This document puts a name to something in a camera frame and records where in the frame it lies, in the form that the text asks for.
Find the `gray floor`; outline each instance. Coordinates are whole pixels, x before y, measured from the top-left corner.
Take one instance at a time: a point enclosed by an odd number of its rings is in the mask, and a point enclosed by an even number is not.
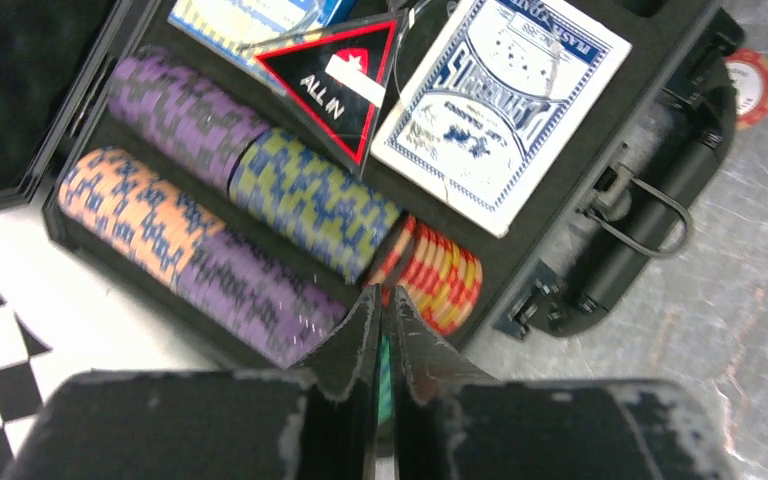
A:
[[[746,46],[768,58],[768,0],[727,8],[747,31]],[[646,144],[656,123],[632,143]],[[721,426],[738,478],[768,480],[768,117],[738,134],[693,214],[694,245],[651,264],[603,326],[570,341],[535,335],[525,344],[488,329],[469,357],[499,378],[678,381]],[[574,245],[574,231],[558,245]]]

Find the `red poker chip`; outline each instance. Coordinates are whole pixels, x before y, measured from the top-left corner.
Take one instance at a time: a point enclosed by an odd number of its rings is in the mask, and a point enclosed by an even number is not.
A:
[[[737,90],[737,128],[755,126],[768,115],[768,60],[741,48],[726,59],[726,65]]]

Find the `black foam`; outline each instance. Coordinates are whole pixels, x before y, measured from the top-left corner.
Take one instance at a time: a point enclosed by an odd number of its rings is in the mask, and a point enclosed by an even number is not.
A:
[[[111,0],[0,0],[0,191],[18,185]]]

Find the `poker chip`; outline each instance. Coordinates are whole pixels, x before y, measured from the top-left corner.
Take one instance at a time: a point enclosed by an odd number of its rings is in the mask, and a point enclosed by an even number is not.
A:
[[[401,214],[283,128],[269,129],[243,154],[228,196],[349,283],[367,270]]]
[[[158,47],[122,59],[109,83],[115,118],[221,191],[243,152],[269,128],[254,110]]]
[[[443,312],[447,309],[449,295],[453,288],[453,281],[457,280],[457,265],[460,263],[460,249],[447,238],[443,238],[443,251],[446,256],[446,263],[440,270],[436,286],[431,293],[432,300],[428,304],[426,315],[433,319],[435,324],[439,324],[443,318]]]
[[[737,128],[755,126],[768,115],[768,60],[741,48],[726,59],[726,65],[737,90]]]
[[[392,247],[379,252],[365,285],[389,287],[391,281],[407,290],[429,326],[450,335],[472,313],[483,271],[469,251],[408,215]]]
[[[413,238],[413,229],[415,227],[416,217],[410,214],[406,215],[402,226],[398,229],[393,245],[390,248],[379,250],[378,258],[373,259],[369,268],[369,280],[366,281],[364,286],[377,284],[395,285],[396,279],[401,276],[407,267],[405,260],[413,255],[413,251],[416,249],[416,241]]]
[[[345,308],[121,149],[66,173],[62,212],[277,366],[320,345]]]
[[[393,382],[390,377],[390,337],[381,336],[378,354],[378,425],[393,416]]]
[[[472,313],[472,308],[475,306],[475,302],[478,301],[478,297],[481,294],[481,287],[484,282],[484,272],[481,267],[481,262],[472,254],[468,255],[473,265],[472,278],[467,279],[467,286],[464,290],[463,301],[459,306],[458,315],[456,315],[453,321],[449,324],[442,325],[443,335],[450,335],[454,333],[461,325],[469,318],[469,314]]]

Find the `purple poker chip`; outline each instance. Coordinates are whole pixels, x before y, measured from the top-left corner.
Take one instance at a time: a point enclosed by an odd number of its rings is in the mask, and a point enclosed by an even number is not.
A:
[[[108,109],[190,173],[222,192],[270,125],[164,49],[146,47],[113,71]]]
[[[316,285],[227,230],[201,243],[174,289],[281,368],[316,349],[346,313]]]

